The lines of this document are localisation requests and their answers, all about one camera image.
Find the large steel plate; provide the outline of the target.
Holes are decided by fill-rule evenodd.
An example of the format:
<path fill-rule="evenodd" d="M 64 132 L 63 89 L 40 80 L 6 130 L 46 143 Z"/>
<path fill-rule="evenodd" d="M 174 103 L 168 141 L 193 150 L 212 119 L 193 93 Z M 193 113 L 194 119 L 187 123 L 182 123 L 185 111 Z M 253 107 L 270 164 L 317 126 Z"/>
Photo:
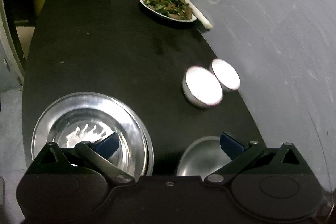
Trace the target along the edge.
<path fill-rule="evenodd" d="M 114 132 L 120 145 L 108 161 L 135 179 L 150 176 L 154 150 L 142 120 L 123 102 L 100 93 L 68 94 L 46 108 L 33 131 L 31 156 L 36 158 L 48 142 L 73 148 L 81 141 L 93 143 Z"/>

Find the white plate of stir-fry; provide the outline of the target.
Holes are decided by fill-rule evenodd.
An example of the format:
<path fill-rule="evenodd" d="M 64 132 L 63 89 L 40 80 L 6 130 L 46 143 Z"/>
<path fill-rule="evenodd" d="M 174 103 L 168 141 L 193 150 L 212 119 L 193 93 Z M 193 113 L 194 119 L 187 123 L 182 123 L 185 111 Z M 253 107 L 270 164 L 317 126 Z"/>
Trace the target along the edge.
<path fill-rule="evenodd" d="M 176 22 L 191 23 L 197 20 L 190 1 L 187 0 L 139 0 L 146 8 Z"/>

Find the white bowl red rim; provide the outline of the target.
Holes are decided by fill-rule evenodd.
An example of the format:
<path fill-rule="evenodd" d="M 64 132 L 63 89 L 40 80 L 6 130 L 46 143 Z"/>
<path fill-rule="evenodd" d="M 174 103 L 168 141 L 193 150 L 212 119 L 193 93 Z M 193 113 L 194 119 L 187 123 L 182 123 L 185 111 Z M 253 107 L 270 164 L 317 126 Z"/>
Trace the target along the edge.
<path fill-rule="evenodd" d="M 214 59 L 210 72 L 217 78 L 225 92 L 235 92 L 240 88 L 240 77 L 232 65 L 222 59 Z"/>
<path fill-rule="evenodd" d="M 221 103 L 223 90 L 217 78 L 203 67 L 193 66 L 183 76 L 182 89 L 188 101 L 199 108 Z"/>

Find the steel bowl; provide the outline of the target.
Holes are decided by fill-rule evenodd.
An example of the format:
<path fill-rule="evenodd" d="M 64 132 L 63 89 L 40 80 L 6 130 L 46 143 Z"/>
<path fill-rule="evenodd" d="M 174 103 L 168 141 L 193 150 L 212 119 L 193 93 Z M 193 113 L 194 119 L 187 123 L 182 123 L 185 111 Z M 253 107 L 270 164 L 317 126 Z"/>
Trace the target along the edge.
<path fill-rule="evenodd" d="M 183 153 L 177 169 L 177 176 L 206 176 L 231 162 L 221 149 L 218 136 L 205 136 L 194 141 Z"/>

